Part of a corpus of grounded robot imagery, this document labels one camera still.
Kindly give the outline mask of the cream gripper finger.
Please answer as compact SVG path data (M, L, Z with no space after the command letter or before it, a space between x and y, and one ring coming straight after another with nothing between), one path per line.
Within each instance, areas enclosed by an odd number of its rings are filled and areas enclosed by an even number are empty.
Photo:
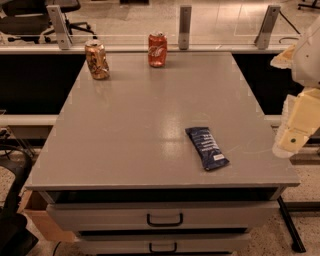
M291 69L293 67L293 56L296 45L290 45L287 49L276 55L270 62L270 65L279 69Z
M297 154L320 128L320 90L305 88L297 96L288 94L272 152L279 158Z

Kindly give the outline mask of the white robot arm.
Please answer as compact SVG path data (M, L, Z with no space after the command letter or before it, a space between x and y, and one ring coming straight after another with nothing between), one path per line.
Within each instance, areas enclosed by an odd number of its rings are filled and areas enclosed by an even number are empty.
M286 96L272 148L277 157L290 158L320 128L320 17L271 65L289 68L293 81L303 86L297 96Z

